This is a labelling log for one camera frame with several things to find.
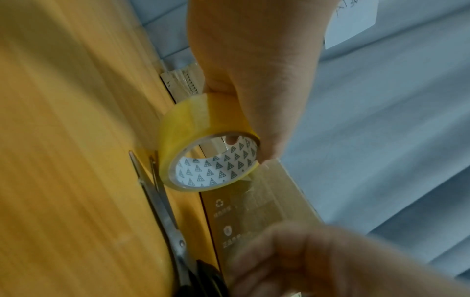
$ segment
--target scissors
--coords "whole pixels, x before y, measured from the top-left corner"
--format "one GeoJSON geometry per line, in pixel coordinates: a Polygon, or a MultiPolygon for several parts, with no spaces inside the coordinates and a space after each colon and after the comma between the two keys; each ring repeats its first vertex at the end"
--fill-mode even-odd
{"type": "Polygon", "coordinates": [[[222,274],[216,267],[202,261],[195,261],[187,251],[186,241],[178,229],[175,216],[166,195],[163,182],[158,175],[157,164],[150,157],[153,183],[137,160],[132,151],[129,151],[132,164],[136,170],[139,183],[149,201],[154,215],[160,221],[165,237],[169,244],[173,265],[179,287],[176,297],[228,297],[229,291],[222,274]]]}

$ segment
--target hand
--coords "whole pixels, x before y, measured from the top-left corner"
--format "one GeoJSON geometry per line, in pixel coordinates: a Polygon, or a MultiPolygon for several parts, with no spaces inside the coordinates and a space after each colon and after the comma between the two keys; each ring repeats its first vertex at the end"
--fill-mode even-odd
{"type": "Polygon", "coordinates": [[[470,296],[395,250],[335,227],[274,225],[232,264],[233,297],[278,297],[302,291],[316,297],[470,296]]]}
{"type": "Polygon", "coordinates": [[[189,2],[189,44],[207,90],[238,96],[261,139],[260,163],[281,155],[302,115],[337,2],[189,2]]]}

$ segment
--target gray fabric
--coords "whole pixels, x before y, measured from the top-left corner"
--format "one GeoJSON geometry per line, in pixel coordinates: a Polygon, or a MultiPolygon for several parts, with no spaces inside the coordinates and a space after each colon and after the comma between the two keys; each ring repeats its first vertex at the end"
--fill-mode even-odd
{"type": "MultiPolygon", "coordinates": [[[[131,2],[169,69],[193,61],[185,1],[131,2]]],[[[470,0],[381,0],[320,60],[294,180],[326,222],[470,279],[470,0]]]]}

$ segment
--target paper note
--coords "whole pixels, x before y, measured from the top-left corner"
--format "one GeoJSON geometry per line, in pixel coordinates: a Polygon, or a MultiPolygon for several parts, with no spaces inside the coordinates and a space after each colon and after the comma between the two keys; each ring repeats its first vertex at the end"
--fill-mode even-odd
{"type": "Polygon", "coordinates": [[[325,34],[325,49],[335,46],[376,23],[378,0],[341,0],[325,34]]]}

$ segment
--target yellow tape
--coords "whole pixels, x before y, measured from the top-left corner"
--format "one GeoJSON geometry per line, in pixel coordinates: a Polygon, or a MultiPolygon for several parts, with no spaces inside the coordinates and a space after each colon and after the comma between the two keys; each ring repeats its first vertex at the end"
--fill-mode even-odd
{"type": "Polygon", "coordinates": [[[165,185],[180,191],[208,191],[231,184],[257,165],[259,138],[237,98],[209,93],[176,104],[159,130],[159,174],[165,185]],[[206,159],[185,157],[194,146],[214,137],[240,135],[228,150],[206,159]]]}

